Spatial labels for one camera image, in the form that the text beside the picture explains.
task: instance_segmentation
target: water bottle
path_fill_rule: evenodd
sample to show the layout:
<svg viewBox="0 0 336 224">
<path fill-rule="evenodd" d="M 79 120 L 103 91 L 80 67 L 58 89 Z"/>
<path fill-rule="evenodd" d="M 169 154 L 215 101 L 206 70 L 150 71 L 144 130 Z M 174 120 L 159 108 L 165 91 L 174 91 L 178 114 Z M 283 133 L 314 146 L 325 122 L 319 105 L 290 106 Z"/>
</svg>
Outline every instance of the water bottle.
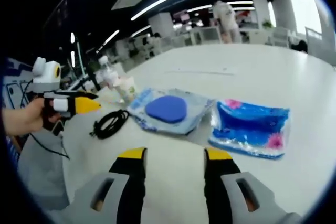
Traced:
<svg viewBox="0 0 336 224">
<path fill-rule="evenodd" d="M 109 62 L 107 56 L 101 57 L 99 60 L 101 66 L 101 73 L 104 81 L 107 83 L 110 89 L 113 89 L 115 81 L 119 79 L 118 72 L 115 67 Z"/>
</svg>

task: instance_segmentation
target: blue plastic package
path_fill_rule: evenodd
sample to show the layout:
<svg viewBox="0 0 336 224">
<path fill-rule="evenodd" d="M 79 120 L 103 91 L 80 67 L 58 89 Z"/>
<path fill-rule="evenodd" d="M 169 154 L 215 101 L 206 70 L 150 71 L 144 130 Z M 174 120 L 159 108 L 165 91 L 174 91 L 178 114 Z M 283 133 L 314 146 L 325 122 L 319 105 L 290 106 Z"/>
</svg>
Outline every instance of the blue plastic package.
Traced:
<svg viewBox="0 0 336 224">
<path fill-rule="evenodd" d="M 252 156 L 283 156 L 290 132 L 290 110 L 268 108 L 236 100 L 217 102 L 209 143 Z"/>
<path fill-rule="evenodd" d="M 167 95 L 182 98 L 186 102 L 186 117 L 182 121 L 166 123 L 146 113 L 145 108 L 149 103 Z M 202 117 L 210 111 L 214 103 L 214 99 L 180 89 L 147 88 L 138 94 L 127 110 L 144 130 L 188 135 L 197 128 Z"/>
</svg>

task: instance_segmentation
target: white table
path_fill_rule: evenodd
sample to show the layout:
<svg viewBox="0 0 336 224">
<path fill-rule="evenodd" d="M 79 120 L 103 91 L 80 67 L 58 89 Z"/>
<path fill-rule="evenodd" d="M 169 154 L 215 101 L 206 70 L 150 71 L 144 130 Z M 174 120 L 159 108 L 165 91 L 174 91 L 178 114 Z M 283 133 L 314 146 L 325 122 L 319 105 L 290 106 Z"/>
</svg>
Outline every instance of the white table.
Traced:
<svg viewBox="0 0 336 224">
<path fill-rule="evenodd" d="M 252 44 L 265 44 L 269 41 L 269 38 L 272 38 L 272 29 L 240 28 L 239 31 L 249 33 L 250 38 L 253 35 L 256 36 L 256 34 L 259 35 L 256 38 L 257 42 Z M 291 31 L 288 32 L 289 41 L 291 44 L 297 45 L 301 40 L 307 43 L 307 39 L 304 35 L 297 35 Z"/>
<path fill-rule="evenodd" d="M 220 74 L 223 68 L 231 74 Z M 241 171 L 251 172 L 275 193 L 285 211 L 304 215 L 317 203 L 336 164 L 336 72 L 329 64 L 274 46 L 218 44 L 170 50 L 129 74 L 140 88 L 180 88 L 211 98 L 291 108 L 291 134 L 282 159 L 232 156 Z M 208 126 L 201 124 L 186 141 L 145 132 L 129 119 L 113 137 L 94 140 L 89 136 L 94 120 L 117 109 L 102 104 L 100 112 L 73 117 L 64 131 L 64 146 L 71 157 L 64 159 L 70 201 L 95 174 L 108 171 L 118 153 L 146 146 L 143 223 L 153 218 L 160 223 L 207 223 L 200 145 L 208 145 Z"/>
</svg>

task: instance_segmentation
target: white shirt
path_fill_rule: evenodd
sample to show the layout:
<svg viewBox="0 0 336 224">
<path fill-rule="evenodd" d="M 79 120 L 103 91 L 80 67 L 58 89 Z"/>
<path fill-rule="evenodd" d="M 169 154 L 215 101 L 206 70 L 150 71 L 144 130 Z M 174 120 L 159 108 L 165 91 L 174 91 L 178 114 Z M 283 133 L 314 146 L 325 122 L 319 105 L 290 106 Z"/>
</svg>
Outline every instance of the white shirt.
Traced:
<svg viewBox="0 0 336 224">
<path fill-rule="evenodd" d="M 236 23 L 236 13 L 233 10 L 232 6 L 220 2 L 214 5 L 213 7 L 214 17 L 219 18 L 221 25 L 224 30 L 238 29 Z"/>
</svg>

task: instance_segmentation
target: blue oval pad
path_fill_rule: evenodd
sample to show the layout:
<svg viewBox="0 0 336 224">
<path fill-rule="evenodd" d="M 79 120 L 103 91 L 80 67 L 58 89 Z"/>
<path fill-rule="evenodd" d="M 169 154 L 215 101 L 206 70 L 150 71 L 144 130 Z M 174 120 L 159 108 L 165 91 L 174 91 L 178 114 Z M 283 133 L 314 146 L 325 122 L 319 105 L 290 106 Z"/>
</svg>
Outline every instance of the blue oval pad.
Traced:
<svg viewBox="0 0 336 224">
<path fill-rule="evenodd" d="M 145 112 L 162 122 L 178 123 L 187 116 L 187 104 L 182 98 L 166 95 L 147 104 Z"/>
</svg>

